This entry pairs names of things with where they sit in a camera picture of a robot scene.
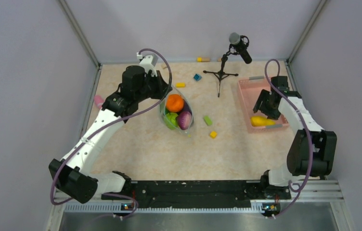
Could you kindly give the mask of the yellow banana piece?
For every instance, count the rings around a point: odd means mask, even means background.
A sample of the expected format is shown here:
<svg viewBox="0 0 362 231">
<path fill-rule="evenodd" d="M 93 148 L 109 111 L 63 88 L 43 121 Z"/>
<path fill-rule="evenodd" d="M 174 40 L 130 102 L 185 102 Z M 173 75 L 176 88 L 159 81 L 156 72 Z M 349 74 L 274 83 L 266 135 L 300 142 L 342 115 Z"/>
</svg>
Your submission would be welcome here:
<svg viewBox="0 0 362 231">
<path fill-rule="evenodd" d="M 252 116 L 250 117 L 250 122 L 253 127 L 273 126 L 276 124 L 274 120 L 268 119 L 263 116 Z"/>
</svg>

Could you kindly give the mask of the orange tangerine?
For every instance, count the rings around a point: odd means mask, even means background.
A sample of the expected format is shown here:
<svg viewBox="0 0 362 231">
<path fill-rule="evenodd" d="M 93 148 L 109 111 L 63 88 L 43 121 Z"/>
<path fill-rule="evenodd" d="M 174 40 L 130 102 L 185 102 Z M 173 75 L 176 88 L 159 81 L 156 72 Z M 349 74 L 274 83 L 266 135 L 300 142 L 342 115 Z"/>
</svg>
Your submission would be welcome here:
<svg viewBox="0 0 362 231">
<path fill-rule="evenodd" d="M 180 112 L 184 107 L 184 99 L 179 94 L 171 94 L 167 97 L 166 109 L 173 113 Z"/>
</svg>

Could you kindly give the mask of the clear zip top bag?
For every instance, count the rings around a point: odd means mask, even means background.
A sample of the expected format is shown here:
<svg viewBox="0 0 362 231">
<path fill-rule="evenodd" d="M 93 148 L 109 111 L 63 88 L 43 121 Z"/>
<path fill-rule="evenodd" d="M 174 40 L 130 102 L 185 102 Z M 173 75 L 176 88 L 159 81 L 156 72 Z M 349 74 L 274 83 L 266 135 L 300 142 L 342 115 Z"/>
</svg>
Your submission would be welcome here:
<svg viewBox="0 0 362 231">
<path fill-rule="evenodd" d="M 172 86 L 172 89 L 159 104 L 159 118 L 171 131 L 190 136 L 194 125 L 194 113 L 186 97 Z"/>
</svg>

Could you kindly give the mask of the green lettuce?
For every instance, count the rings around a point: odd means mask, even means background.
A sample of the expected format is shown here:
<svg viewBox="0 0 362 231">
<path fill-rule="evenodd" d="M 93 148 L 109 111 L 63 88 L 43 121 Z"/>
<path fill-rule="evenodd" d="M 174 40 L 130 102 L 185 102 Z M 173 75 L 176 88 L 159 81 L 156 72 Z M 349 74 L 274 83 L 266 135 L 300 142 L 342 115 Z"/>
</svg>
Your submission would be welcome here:
<svg viewBox="0 0 362 231">
<path fill-rule="evenodd" d="M 177 113 L 173 113 L 170 112 L 168 110 L 165 110 L 165 114 L 164 114 L 164 123 L 167 126 L 167 128 L 169 128 L 170 130 L 175 130 L 177 129 L 178 126 L 178 114 Z"/>
</svg>

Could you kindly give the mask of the purple onion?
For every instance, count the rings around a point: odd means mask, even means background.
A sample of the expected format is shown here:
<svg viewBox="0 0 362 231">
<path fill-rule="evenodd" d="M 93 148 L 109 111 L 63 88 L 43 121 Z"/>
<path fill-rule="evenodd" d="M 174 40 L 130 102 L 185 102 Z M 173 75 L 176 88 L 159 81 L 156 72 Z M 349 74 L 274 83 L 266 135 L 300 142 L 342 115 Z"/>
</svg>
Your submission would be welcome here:
<svg viewBox="0 0 362 231">
<path fill-rule="evenodd" d="M 177 116 L 177 124 L 181 130 L 187 130 L 192 122 L 192 114 L 189 111 L 183 111 Z"/>
</svg>

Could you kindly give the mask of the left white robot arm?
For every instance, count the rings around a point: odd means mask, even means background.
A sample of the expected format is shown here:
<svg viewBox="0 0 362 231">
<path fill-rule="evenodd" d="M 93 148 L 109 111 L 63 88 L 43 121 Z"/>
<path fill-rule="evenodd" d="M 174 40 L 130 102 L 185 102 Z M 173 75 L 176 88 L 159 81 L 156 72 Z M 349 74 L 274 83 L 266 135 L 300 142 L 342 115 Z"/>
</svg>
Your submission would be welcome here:
<svg viewBox="0 0 362 231">
<path fill-rule="evenodd" d="M 125 199 L 131 193 L 130 184 L 117 173 L 97 179 L 90 175 L 91 168 L 110 138 L 130 118 L 142 115 L 165 99 L 172 90 L 173 76 L 168 81 L 155 68 L 128 66 L 122 74 L 122 83 L 102 104 L 101 110 L 78 143 L 61 160 L 53 159 L 48 168 L 52 177 L 50 201 L 62 205 L 72 199 L 85 204 L 100 186 Z"/>
</svg>

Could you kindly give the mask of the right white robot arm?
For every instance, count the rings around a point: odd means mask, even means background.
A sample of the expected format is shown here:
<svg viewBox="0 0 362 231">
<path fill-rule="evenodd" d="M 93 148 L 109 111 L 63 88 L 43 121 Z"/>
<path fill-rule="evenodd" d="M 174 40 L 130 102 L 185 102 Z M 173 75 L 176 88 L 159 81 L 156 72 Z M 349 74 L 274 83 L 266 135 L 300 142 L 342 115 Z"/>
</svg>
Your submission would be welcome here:
<svg viewBox="0 0 362 231">
<path fill-rule="evenodd" d="M 322 128 L 306 109 L 301 95 L 292 91 L 286 76 L 268 79 L 270 90 L 262 90 L 253 111 L 270 120 L 284 116 L 294 139 L 286 163 L 265 172 L 268 180 L 259 185 L 265 198 L 273 198 L 279 187 L 286 187 L 303 178 L 327 176 L 332 172 L 337 135 Z"/>
</svg>

